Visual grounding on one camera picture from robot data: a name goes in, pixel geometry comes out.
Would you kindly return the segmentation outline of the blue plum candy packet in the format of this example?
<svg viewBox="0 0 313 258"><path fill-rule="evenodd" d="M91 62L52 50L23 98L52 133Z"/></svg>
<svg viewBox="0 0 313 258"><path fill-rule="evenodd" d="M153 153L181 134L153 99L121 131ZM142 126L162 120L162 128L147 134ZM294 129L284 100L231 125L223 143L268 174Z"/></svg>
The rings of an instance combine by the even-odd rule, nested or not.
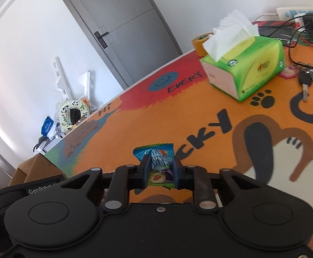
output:
<svg viewBox="0 0 313 258"><path fill-rule="evenodd" d="M173 143L158 143L135 147L133 150L133 155L139 161L142 161L145 156L150 158L147 162L148 186L175 188L172 173L173 147Z"/></svg>

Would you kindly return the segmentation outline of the brown cardboard box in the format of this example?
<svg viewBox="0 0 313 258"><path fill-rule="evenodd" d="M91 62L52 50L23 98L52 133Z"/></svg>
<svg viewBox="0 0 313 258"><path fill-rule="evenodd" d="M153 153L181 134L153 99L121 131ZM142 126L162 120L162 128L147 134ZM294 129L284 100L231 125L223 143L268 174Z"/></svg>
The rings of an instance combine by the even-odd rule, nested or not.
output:
<svg viewBox="0 0 313 258"><path fill-rule="evenodd" d="M56 175L65 176L64 172L39 153L18 165L8 185L19 185Z"/></svg>

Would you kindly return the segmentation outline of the colourful cartoon table mat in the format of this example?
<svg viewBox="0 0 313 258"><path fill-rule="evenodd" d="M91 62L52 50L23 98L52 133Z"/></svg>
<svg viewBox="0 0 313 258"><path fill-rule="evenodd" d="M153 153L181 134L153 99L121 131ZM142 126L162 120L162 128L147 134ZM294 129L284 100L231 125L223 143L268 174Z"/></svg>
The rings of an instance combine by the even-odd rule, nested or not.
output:
<svg viewBox="0 0 313 258"><path fill-rule="evenodd" d="M135 164L136 147L157 143L172 143L184 165L232 168L313 207L313 85L303 101L296 78L276 76L238 102L208 82L189 52L99 109L46 157L71 177Z"/></svg>

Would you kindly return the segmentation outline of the blue plastic bag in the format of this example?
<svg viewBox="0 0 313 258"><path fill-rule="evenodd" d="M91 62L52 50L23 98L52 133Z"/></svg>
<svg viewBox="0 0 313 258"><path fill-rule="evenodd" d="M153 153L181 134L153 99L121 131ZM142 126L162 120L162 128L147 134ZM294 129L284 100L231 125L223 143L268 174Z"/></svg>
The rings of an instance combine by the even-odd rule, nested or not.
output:
<svg viewBox="0 0 313 258"><path fill-rule="evenodd" d="M44 137L47 137L47 134L50 132L50 129L52 128L53 124L54 124L54 120L51 119L49 116L47 116L41 127L41 134Z"/></svg>

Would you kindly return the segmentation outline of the white foam board short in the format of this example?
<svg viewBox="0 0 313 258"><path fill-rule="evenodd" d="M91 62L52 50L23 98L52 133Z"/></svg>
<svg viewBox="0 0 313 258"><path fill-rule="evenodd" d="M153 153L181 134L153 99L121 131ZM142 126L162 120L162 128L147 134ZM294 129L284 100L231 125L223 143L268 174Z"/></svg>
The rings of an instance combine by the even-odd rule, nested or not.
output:
<svg viewBox="0 0 313 258"><path fill-rule="evenodd" d="M91 98L91 72L86 71L81 74L78 78L78 82L84 88L84 94L79 97L79 100L83 100L84 98L89 99Z"/></svg>

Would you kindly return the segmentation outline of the green tissue box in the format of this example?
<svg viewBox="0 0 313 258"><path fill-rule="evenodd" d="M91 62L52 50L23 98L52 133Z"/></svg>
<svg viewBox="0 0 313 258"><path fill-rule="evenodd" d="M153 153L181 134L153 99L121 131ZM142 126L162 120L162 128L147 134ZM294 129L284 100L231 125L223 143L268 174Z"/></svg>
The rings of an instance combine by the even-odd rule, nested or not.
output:
<svg viewBox="0 0 313 258"><path fill-rule="evenodd" d="M261 36L239 10L221 19L203 42L207 55L200 63L209 83L241 102L285 67L281 40Z"/></svg>

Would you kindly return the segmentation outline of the yellow tape roll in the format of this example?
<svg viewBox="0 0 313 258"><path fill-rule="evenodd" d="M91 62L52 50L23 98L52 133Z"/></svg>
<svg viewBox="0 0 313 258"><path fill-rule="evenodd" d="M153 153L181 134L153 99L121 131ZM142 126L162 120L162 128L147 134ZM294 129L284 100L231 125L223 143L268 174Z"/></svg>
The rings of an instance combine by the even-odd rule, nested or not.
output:
<svg viewBox="0 0 313 258"><path fill-rule="evenodd" d="M208 54L203 47L203 43L206 42L212 35L213 35L213 33L205 33L205 34L199 35L196 38L192 39L192 41L191 41L192 46L194 47L195 52L197 53L197 55L200 58L202 58Z"/></svg>

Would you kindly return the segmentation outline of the car key bunch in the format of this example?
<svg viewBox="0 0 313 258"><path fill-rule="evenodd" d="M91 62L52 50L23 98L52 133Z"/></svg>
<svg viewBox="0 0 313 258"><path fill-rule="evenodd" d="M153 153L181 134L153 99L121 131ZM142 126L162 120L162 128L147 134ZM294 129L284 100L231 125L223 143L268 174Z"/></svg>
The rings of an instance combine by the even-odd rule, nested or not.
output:
<svg viewBox="0 0 313 258"><path fill-rule="evenodd" d="M302 88L302 100L308 101L308 87L313 83L313 67L309 64L299 65L298 81Z"/></svg>

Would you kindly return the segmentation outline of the grey door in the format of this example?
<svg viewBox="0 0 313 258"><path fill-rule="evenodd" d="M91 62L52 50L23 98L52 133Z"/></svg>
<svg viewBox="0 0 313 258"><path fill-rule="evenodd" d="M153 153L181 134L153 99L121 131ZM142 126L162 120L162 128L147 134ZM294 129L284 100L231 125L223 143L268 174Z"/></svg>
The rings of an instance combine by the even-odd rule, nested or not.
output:
<svg viewBox="0 0 313 258"><path fill-rule="evenodd" d="M182 51L153 0L63 0L123 89ZM108 32L103 49L94 36Z"/></svg>

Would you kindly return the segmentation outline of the black tablet device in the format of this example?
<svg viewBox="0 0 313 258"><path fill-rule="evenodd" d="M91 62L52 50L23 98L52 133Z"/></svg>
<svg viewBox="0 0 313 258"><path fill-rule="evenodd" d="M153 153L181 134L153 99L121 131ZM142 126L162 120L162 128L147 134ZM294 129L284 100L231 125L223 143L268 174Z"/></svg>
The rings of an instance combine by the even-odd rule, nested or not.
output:
<svg viewBox="0 0 313 258"><path fill-rule="evenodd" d="M253 25L258 26L260 36L275 38L282 42L284 47L294 47L297 44L299 33L294 34L296 25L294 21L254 21Z"/></svg>

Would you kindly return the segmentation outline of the white power strip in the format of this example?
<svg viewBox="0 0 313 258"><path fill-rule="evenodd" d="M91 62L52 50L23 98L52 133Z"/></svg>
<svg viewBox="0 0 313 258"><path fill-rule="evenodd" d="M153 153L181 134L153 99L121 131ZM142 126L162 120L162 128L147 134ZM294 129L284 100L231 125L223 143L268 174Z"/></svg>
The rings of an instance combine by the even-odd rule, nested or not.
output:
<svg viewBox="0 0 313 258"><path fill-rule="evenodd" d="M288 6L276 8L280 20L288 20L298 14L313 13L313 6Z"/></svg>

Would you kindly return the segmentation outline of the black power adapter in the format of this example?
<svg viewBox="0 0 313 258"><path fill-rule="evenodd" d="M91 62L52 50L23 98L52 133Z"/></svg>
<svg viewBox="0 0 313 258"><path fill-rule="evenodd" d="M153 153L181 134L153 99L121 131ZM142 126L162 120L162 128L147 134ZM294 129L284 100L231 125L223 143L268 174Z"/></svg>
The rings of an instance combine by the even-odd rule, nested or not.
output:
<svg viewBox="0 0 313 258"><path fill-rule="evenodd" d="M313 13L306 13L302 19L305 29L313 31Z"/></svg>

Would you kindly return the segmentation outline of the pink keychain charm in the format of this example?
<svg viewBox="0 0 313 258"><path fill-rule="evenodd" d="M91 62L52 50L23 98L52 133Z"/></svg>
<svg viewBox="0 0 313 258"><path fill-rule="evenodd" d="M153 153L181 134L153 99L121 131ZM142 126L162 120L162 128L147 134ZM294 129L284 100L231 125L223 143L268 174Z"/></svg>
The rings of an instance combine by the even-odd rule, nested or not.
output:
<svg viewBox="0 0 313 258"><path fill-rule="evenodd" d="M278 73L278 76L284 79L293 79L299 74L299 68L296 65L285 67Z"/></svg>

